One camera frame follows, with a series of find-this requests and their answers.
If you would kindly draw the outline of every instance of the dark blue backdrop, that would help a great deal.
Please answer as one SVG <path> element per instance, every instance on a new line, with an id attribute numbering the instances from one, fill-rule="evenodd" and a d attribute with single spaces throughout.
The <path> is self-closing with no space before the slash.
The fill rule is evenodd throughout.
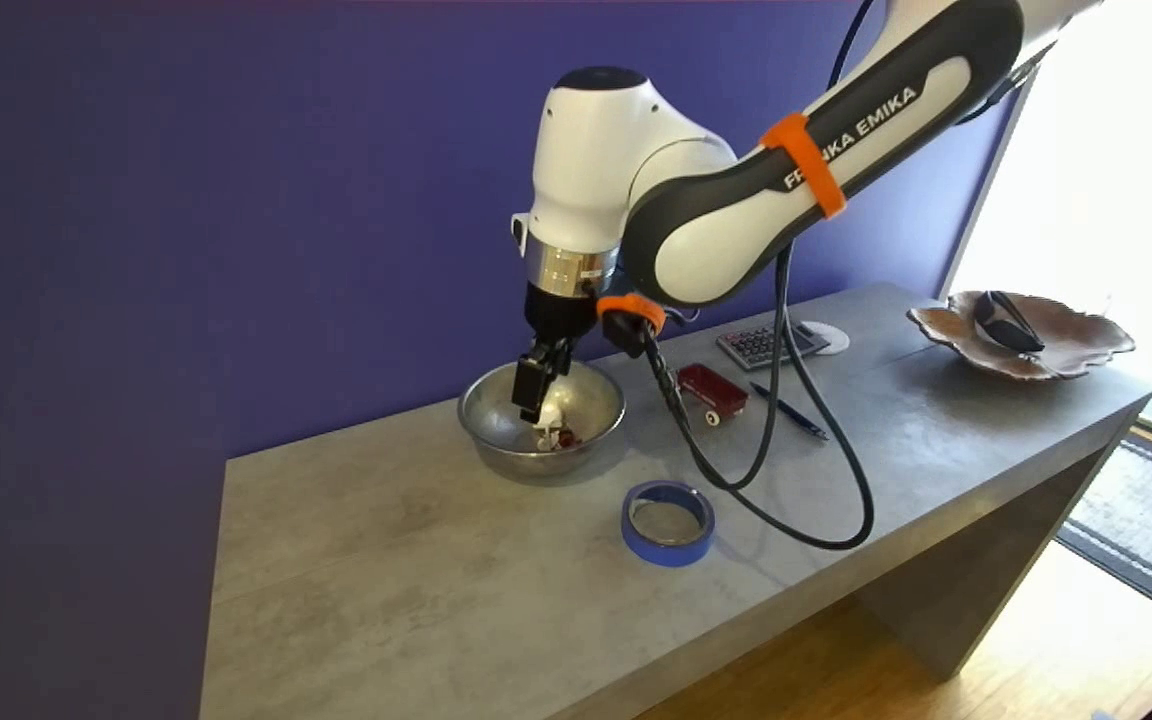
<path id="1" fill-rule="evenodd" d="M 0 6 L 0 714 L 188 714 L 221 465 L 517 355 L 534 127 L 639 62 L 747 147 L 847 4 Z M 798 297 L 934 291 L 998 143 L 805 234 Z M 770 282 L 706 320 L 770 306 Z"/>

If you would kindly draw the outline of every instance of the concrete table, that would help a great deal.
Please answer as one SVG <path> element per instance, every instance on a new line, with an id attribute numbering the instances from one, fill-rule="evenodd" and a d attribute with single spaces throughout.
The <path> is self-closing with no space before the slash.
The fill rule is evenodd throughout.
<path id="1" fill-rule="evenodd" d="M 627 394 L 618 444 L 557 486 L 480 465 L 454 400 L 231 461 L 205 714 L 632 714 L 853 590 L 951 674 L 1152 389 L 1111 366 L 984 374 L 930 342 L 912 303 L 866 287 L 798 306 L 853 339 L 814 374 L 871 474 L 877 530 L 858 553 L 783 539 L 709 491 L 721 530 L 702 565 L 627 555 L 618 512 L 632 485 L 709 485 L 624 355 L 605 361 Z M 669 339 L 673 366 L 740 374 L 715 331 Z M 790 366 L 783 384 L 814 413 Z M 759 413 L 706 437 L 731 474 Z M 792 423 L 747 494 L 822 534 L 859 518 L 840 449 Z"/>

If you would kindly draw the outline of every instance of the plate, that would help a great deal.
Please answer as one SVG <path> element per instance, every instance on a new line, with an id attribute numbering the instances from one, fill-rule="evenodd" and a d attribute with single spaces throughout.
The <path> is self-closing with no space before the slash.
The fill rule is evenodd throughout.
<path id="1" fill-rule="evenodd" d="M 976 327 L 971 306 L 981 297 L 984 291 L 956 291 L 944 303 L 912 306 L 908 320 L 969 363 L 1011 379 L 1086 374 L 1124 352 L 1138 352 L 1138 339 L 1110 314 L 1077 311 L 1050 297 L 1007 291 L 1045 339 L 1045 352 L 1020 355 Z"/>

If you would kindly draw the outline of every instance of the floor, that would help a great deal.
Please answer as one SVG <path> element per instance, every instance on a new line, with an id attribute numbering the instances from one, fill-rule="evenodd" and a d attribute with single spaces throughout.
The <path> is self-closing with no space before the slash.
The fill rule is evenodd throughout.
<path id="1" fill-rule="evenodd" d="M 949 685 L 934 685 L 921 663 L 847 598 L 673 697 L 654 709 L 650 720 L 1120 720 L 1143 714 L 1149 709 L 1152 605 L 1052 545 L 994 636 Z"/>

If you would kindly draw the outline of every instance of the robotic arm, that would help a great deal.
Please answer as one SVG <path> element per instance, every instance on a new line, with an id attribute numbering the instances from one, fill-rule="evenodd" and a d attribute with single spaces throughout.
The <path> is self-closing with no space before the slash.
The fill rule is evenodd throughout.
<path id="1" fill-rule="evenodd" d="M 662 303 L 731 297 L 805 229 L 1029 71 L 1098 0 L 888 0 L 877 48 L 747 156 L 627 66 L 576 66 L 545 98 L 529 261 L 537 342 L 517 363 L 524 419 L 605 320 L 618 348 L 665 327 Z"/>

